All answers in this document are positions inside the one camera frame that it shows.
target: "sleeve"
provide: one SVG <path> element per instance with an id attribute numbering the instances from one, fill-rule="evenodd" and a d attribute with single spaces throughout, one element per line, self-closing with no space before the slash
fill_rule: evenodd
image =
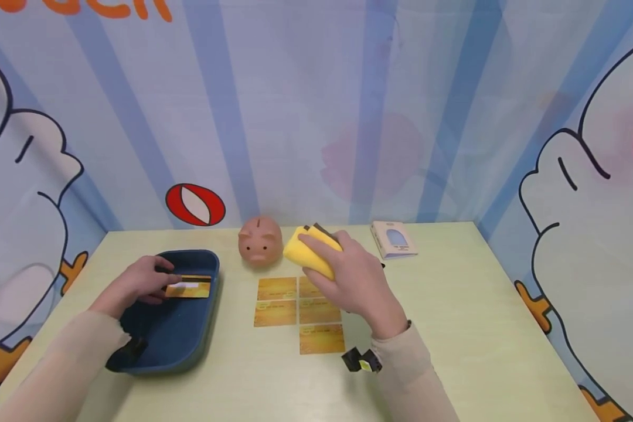
<path id="1" fill-rule="evenodd" d="M 2 404 L 0 422 L 75 420 L 90 383 L 129 339 L 116 319 L 82 312 L 62 329 L 42 360 Z"/>
<path id="2" fill-rule="evenodd" d="M 373 339 L 382 364 L 378 382 L 395 422 L 458 422 L 417 328 L 386 341 Z"/>

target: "sponge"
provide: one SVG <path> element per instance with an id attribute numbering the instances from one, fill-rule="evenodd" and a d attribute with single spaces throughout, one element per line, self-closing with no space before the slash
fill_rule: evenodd
<path id="1" fill-rule="evenodd" d="M 312 268 L 312 270 L 320 272 L 328 279 L 334 280 L 335 275 L 333 273 L 333 268 L 331 268 L 324 259 L 309 249 L 306 244 L 300 241 L 298 239 L 299 234 L 312 236 L 313 238 L 323 241 L 331 248 L 339 250 L 340 252 L 342 252 L 342 246 L 340 246 L 338 241 L 335 240 L 333 235 L 324 230 L 324 228 L 317 223 L 314 223 L 312 227 L 298 227 L 293 232 L 293 236 L 291 236 L 289 241 L 286 242 L 286 246 L 284 246 L 284 257 L 286 257 L 286 259 L 290 262 L 293 262 L 300 267 Z"/>

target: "blue tray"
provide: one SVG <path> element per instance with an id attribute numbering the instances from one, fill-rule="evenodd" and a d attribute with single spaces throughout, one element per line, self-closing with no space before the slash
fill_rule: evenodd
<path id="1" fill-rule="evenodd" d="M 209 297 L 170 298 L 162 305 L 134 303 L 120 319 L 131 341 L 106 364 L 113 372 L 184 372 L 205 354 L 218 299 L 218 256 L 210 250 L 171 250 L 159 255 L 174 264 L 174 274 L 211 276 Z"/>

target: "piggy bank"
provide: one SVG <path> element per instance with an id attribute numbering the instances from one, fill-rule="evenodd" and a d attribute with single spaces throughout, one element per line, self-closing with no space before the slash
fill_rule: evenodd
<path id="1" fill-rule="evenodd" d="M 239 232 L 239 254 L 249 266 L 270 266 L 281 257 L 281 229 L 272 218 L 261 215 L 245 222 Z"/>

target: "cartoon wallpaper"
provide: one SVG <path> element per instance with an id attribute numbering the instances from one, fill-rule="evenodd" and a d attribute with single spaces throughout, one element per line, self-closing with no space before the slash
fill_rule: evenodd
<path id="1" fill-rule="evenodd" d="M 0 382 L 112 230 L 473 221 L 633 421 L 633 0 L 0 0 Z"/>

